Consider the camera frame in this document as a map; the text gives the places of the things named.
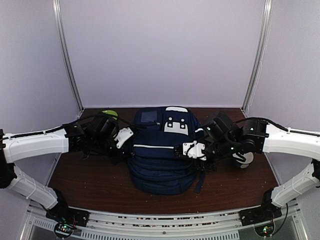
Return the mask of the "navy blue backpack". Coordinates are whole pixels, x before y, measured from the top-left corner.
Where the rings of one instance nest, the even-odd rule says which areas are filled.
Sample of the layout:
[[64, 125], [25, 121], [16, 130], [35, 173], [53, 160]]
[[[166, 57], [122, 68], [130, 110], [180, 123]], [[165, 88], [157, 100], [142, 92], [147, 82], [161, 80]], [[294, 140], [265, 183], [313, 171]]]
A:
[[155, 195], [179, 195], [194, 183], [196, 159], [188, 158], [175, 147], [199, 142], [204, 130], [196, 116], [180, 106], [144, 107], [134, 117], [142, 125], [132, 139], [127, 160], [133, 185]]

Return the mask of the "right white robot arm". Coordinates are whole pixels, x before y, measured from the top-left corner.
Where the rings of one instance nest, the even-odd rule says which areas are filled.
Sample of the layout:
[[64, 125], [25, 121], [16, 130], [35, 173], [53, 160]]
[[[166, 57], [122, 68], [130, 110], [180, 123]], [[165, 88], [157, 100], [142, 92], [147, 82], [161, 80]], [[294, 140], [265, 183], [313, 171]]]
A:
[[285, 127], [263, 117], [232, 121], [221, 111], [212, 114], [201, 128], [213, 141], [194, 141], [185, 154], [203, 162], [229, 158], [240, 168], [246, 168], [253, 162], [254, 154], [272, 153], [311, 160], [300, 173], [264, 193], [262, 206], [256, 210], [261, 221], [268, 220], [276, 208], [320, 186], [319, 132]]

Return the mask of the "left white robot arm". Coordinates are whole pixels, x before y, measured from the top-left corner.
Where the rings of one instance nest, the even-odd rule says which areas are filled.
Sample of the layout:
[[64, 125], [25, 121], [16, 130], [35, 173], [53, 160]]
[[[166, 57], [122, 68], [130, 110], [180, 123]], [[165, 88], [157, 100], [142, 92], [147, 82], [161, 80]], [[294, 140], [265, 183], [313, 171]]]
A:
[[58, 127], [24, 132], [0, 133], [0, 187], [13, 190], [42, 205], [61, 222], [72, 218], [63, 194], [23, 171], [20, 162], [82, 152], [85, 157], [125, 153], [125, 143], [134, 136], [131, 127], [119, 128], [120, 118], [99, 113]]

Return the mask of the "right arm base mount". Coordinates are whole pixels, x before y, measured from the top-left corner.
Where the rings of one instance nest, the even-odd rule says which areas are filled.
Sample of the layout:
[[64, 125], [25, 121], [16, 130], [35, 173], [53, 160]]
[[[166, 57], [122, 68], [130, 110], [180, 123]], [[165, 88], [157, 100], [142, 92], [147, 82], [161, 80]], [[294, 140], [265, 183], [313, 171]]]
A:
[[242, 226], [253, 225], [255, 233], [262, 238], [271, 237], [276, 232], [275, 219], [282, 216], [281, 208], [258, 206], [239, 211]]

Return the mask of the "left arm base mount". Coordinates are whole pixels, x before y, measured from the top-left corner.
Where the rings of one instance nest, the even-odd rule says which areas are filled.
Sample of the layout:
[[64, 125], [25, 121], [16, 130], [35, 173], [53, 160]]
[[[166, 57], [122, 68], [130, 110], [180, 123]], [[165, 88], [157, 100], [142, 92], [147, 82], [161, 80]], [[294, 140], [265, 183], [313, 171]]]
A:
[[46, 217], [56, 222], [53, 233], [59, 239], [69, 238], [78, 227], [86, 227], [90, 213], [86, 210], [68, 208], [64, 213], [46, 209]]

